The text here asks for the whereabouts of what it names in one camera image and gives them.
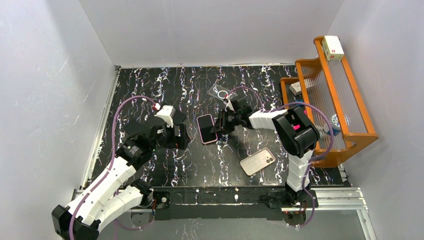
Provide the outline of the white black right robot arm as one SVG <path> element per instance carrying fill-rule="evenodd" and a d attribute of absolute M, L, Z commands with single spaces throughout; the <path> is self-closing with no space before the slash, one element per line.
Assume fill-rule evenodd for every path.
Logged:
<path fill-rule="evenodd" d="M 280 108 L 253 109 L 245 98 L 227 100 L 211 128 L 212 133 L 229 134 L 241 125 L 250 130 L 276 131 L 283 149 L 288 154 L 285 194 L 288 204 L 303 202 L 309 194 L 309 170 L 320 133 L 302 107 L 305 102 L 291 102 Z"/>

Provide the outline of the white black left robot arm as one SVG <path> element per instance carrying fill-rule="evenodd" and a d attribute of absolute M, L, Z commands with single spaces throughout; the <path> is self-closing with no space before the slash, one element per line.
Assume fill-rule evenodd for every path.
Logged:
<path fill-rule="evenodd" d="M 186 117 L 179 110 L 163 108 L 142 123 L 131 120 L 126 124 L 127 138 L 113 153 L 114 161 L 78 197 L 52 210 L 55 232 L 64 240 L 96 240 L 108 224 L 126 211 L 137 206 L 153 207 L 154 189 L 142 179 L 117 191 L 152 159 L 155 150 L 187 149 L 191 139 Z"/>

